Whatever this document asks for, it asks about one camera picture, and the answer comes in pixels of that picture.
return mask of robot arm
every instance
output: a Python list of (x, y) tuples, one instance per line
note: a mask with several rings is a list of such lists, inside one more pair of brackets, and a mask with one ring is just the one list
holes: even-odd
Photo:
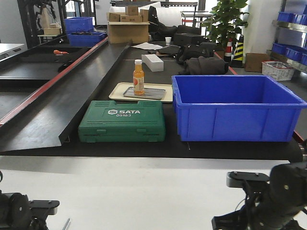
[(292, 218), (307, 206), (307, 162), (277, 165), (269, 178), (261, 173), (231, 172), (228, 185), (243, 188), (246, 203), (237, 212), (214, 217), (213, 229), (302, 229)]
[(48, 230), (46, 219), (56, 214), (58, 206), (57, 200), (29, 201), (27, 195), (0, 190), (0, 230)]

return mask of traffic cone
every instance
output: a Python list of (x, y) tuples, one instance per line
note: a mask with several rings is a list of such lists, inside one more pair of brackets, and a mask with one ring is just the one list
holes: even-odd
[(227, 42), (225, 54), (224, 54), (224, 61), (225, 62), (231, 62), (231, 43), (232, 43), (232, 39), (229, 38), (228, 42)]
[(243, 43), (244, 43), (244, 36), (241, 35), (236, 45), (234, 59), (230, 63), (230, 67), (235, 67), (235, 68), (243, 67)]

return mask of bottle label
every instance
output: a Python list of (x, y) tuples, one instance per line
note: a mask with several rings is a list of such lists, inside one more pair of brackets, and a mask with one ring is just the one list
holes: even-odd
[(133, 78), (133, 85), (134, 85), (135, 91), (143, 91), (144, 90), (144, 77)]

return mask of paper cup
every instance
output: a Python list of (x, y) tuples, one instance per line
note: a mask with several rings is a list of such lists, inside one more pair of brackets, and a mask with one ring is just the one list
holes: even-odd
[(171, 44), (171, 40), (172, 40), (171, 37), (165, 37), (165, 44), (169, 46)]

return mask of sata logo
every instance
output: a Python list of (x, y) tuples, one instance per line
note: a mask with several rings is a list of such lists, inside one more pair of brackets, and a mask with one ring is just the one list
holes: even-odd
[(120, 114), (141, 114), (139, 110), (120, 110)]
[(115, 110), (115, 109), (112, 109), (112, 110), (109, 110), (107, 112), (108, 114), (110, 115), (119, 115), (119, 114), (141, 114), (141, 112), (139, 110)]
[(111, 114), (111, 115), (114, 115), (114, 114), (117, 114), (118, 111), (115, 110), (115, 109), (112, 109), (112, 110), (109, 110), (107, 113), (108, 113), (108, 114)]

